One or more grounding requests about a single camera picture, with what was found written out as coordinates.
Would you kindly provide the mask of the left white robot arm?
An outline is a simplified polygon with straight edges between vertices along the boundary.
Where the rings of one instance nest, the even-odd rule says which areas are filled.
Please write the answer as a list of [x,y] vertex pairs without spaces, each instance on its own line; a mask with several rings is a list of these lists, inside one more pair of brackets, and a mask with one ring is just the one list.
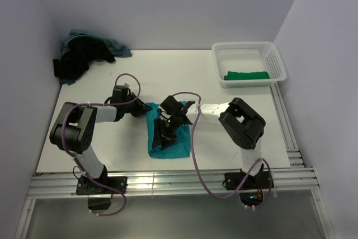
[[78,187],[85,194],[107,194],[123,183],[108,177],[106,166],[92,148],[96,123],[116,122],[125,114],[144,116],[152,108],[142,102],[128,85],[115,86],[103,105],[65,102],[50,131],[50,143],[74,158],[82,173]]

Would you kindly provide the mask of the teal t-shirt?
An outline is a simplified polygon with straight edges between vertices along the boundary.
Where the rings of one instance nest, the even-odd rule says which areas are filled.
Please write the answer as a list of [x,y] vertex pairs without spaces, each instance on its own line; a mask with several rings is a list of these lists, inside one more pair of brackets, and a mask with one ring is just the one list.
[[147,121],[147,132],[148,132],[148,154],[151,158],[156,159],[177,159],[177,158],[186,158],[190,156],[191,153],[191,134],[190,128],[188,125],[180,126],[175,134],[177,135],[177,140],[168,145],[163,146],[161,141],[158,139],[158,136],[155,134],[155,124],[156,119],[160,119],[160,114],[158,112],[159,105],[153,102],[147,102],[146,105],[151,107],[151,111],[147,112],[145,117]]

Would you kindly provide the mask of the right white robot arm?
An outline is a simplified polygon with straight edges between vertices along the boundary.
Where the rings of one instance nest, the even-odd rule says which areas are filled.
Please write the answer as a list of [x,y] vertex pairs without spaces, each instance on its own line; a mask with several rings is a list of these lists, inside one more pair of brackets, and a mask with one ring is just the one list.
[[178,101],[169,95],[161,104],[150,103],[146,114],[148,154],[151,158],[195,158],[194,133],[198,123],[219,124],[241,151],[242,168],[225,176],[227,190],[271,188],[271,170],[261,156],[266,125],[259,113],[235,97],[221,104]]

